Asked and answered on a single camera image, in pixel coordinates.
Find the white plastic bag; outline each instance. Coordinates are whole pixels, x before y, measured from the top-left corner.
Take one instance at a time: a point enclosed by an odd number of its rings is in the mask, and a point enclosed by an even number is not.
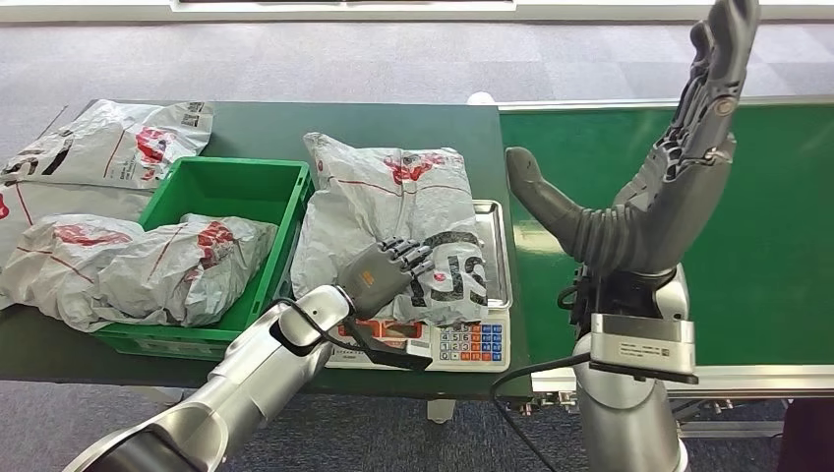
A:
[[[0,274],[18,244],[21,234],[47,215],[93,213],[103,218],[136,221],[150,201],[151,193],[140,190],[57,185],[40,182],[0,184]],[[13,302],[0,288],[0,309]]]
[[[94,331],[125,317],[92,299],[98,272],[143,235],[131,221],[88,214],[47,216],[21,235],[0,289],[15,303],[81,330]]]
[[[209,142],[213,105],[98,100],[75,121],[21,150],[0,181],[154,189],[178,158]]]
[[[370,244],[397,236],[433,247],[436,268],[377,319],[448,325],[487,316],[475,210],[457,151],[353,148],[320,133],[304,141],[320,189],[307,205],[290,272],[297,296],[334,283]]]
[[[188,214],[147,232],[98,276],[96,297],[144,325],[209,325],[246,288],[277,227]]]

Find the table edge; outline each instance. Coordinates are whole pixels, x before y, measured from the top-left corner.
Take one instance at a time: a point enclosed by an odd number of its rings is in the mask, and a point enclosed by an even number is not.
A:
[[[701,366],[700,383],[666,382],[672,398],[786,398],[834,396],[834,365]],[[573,369],[531,376],[534,393],[575,392]]]

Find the green basket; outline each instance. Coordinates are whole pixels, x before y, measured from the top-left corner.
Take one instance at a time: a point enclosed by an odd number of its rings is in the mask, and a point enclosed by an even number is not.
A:
[[[142,212],[145,230],[176,224],[186,213],[240,216],[278,225],[271,252],[243,295],[216,324],[201,327],[111,324],[92,335],[118,352],[220,360],[226,346],[276,296],[291,292],[289,267],[313,183],[305,162],[184,157]]]

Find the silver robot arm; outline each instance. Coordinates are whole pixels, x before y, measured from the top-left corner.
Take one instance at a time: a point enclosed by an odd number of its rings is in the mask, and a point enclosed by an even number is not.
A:
[[[578,406],[593,471],[687,470],[666,390],[696,383],[681,259],[721,198],[759,19],[757,0],[717,0],[690,38],[695,58],[669,128],[611,207],[585,208],[511,147],[512,192],[581,266],[560,295],[577,329]]]
[[[371,318],[412,278],[431,269],[431,249],[390,239],[369,247],[338,277],[338,286],[316,288],[296,302],[279,301],[226,350],[208,381],[176,406],[133,428],[106,436],[76,457],[64,472],[210,472],[328,361],[324,336],[343,323],[372,361],[422,370],[431,357],[416,346],[394,349],[353,322]]]

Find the gray robotic hand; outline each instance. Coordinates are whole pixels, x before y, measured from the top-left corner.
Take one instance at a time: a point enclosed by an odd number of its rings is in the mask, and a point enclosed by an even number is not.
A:
[[[718,0],[690,38],[695,58],[669,128],[605,209],[582,207],[544,180],[533,154],[506,151],[512,192],[566,253],[599,275],[673,269],[718,204],[730,134],[758,24],[756,0]]]
[[[353,302],[355,318],[369,320],[411,280],[434,268],[432,249],[412,239],[390,238],[371,245],[342,269],[336,283]]]

